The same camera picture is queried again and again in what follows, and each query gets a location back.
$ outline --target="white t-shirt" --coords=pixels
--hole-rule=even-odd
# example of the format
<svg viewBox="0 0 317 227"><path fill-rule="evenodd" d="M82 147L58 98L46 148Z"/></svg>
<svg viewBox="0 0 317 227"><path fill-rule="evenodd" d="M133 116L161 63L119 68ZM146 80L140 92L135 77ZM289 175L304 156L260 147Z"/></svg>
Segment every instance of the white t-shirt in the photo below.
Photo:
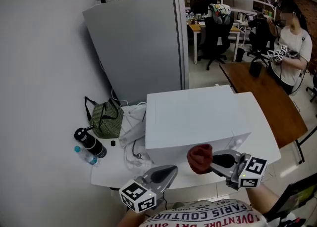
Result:
<svg viewBox="0 0 317 227"><path fill-rule="evenodd" d="M289 27L284 27L280 34L279 44L287 45L288 49L296 51L299 56L303 57L307 62L310 61L312 55L313 43L310 35L306 30L303 30L301 34L294 35L291 33ZM271 64L274 73L280 77L281 80L290 85L295 85L296 80L301 74L301 70L296 69L286 63Z"/></svg>
<svg viewBox="0 0 317 227"><path fill-rule="evenodd" d="M193 204L162 211L146 219L140 227L276 227L248 204L234 199L216 202L199 201Z"/></svg>

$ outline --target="refrigerator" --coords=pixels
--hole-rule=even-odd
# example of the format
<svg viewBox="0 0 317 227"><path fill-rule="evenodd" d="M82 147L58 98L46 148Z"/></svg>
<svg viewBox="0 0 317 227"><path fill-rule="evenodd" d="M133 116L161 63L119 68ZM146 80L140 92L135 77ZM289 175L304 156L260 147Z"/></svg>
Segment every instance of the refrigerator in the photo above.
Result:
<svg viewBox="0 0 317 227"><path fill-rule="evenodd" d="M134 105L149 93L188 89L184 0L113 0L83 15L118 99Z"/></svg>

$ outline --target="floor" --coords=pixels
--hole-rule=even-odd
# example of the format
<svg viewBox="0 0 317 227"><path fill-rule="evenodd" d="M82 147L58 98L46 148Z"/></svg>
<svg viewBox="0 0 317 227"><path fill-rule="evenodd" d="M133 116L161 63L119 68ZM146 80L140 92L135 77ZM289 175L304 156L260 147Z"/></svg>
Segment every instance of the floor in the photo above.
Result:
<svg viewBox="0 0 317 227"><path fill-rule="evenodd" d="M190 60L189 60L189 86L190 88L211 87L215 84L228 85L229 82L221 71L218 62L211 64L210 70L207 71L207 60L202 60L198 64L194 64L191 54L193 47L190 46ZM230 49L226 52L228 60L232 62L234 45L231 44ZM243 57L243 61L249 62L250 58ZM317 125L317 103L313 101L310 103L310 94L306 92L307 86L312 86L313 78L307 73L304 77L302 85L295 96L291 99L297 105L309 131ZM281 151L281 159L273 164L270 164L264 183L276 194L281 195L286 187L299 180L302 180L317 172L317 132L310 137L302 145L305 163L298 165L300 159L298 150L295 144L290 144ZM190 187L183 189L171 189L165 192L167 200L167 207L171 208L175 202L189 203L198 200L220 200L224 198L239 199L248 202L248 197L245 189L240 189L238 192L228 188L225 182L218 182L214 184ZM305 206L294 211L295 215L301 218L308 219L306 225L315 226L317 224L317 199L313 198Z"/></svg>

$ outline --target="checkered bag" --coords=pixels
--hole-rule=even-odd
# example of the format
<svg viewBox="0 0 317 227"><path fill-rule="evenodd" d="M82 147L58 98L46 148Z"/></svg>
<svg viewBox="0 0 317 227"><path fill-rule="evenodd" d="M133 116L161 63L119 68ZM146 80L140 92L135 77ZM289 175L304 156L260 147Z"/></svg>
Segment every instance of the checkered bag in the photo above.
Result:
<svg viewBox="0 0 317 227"><path fill-rule="evenodd" d="M87 101L94 106L92 115L90 114ZM123 118L122 108L112 99L108 102L98 104L93 100L85 97L85 106L87 118L90 126L94 126L93 131L99 138L118 138L121 131L121 123Z"/></svg>

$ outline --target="person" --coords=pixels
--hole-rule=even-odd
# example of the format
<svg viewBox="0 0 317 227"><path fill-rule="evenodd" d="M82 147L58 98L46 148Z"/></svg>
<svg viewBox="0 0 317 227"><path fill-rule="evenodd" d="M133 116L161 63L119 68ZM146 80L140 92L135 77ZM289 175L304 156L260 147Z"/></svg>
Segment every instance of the person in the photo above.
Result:
<svg viewBox="0 0 317 227"><path fill-rule="evenodd" d="M285 27L279 34L273 19L268 18L270 31L277 36L278 45L287 45L288 50L297 52L298 56L295 58L285 56L280 64L271 63L268 71L289 95L301 72L307 68L313 44L308 33L306 19L296 3L293 0L282 0L280 10L280 20Z"/></svg>
<svg viewBox="0 0 317 227"><path fill-rule="evenodd" d="M271 34L263 13L259 12L254 20L245 23L245 27L256 28L256 32L260 33L260 35L256 35L253 32L250 32L249 34L252 52L257 53L258 50L264 50L268 41L270 41L270 48L273 47L274 49L276 37Z"/></svg>
<svg viewBox="0 0 317 227"><path fill-rule="evenodd" d="M145 219L145 212L128 210L117 227L224 227L224 226L268 226L263 214L270 211L278 196L264 184L246 189L248 205L235 199L216 202L198 201L190 205L165 210ZM269 226L278 226L279 221Z"/></svg>

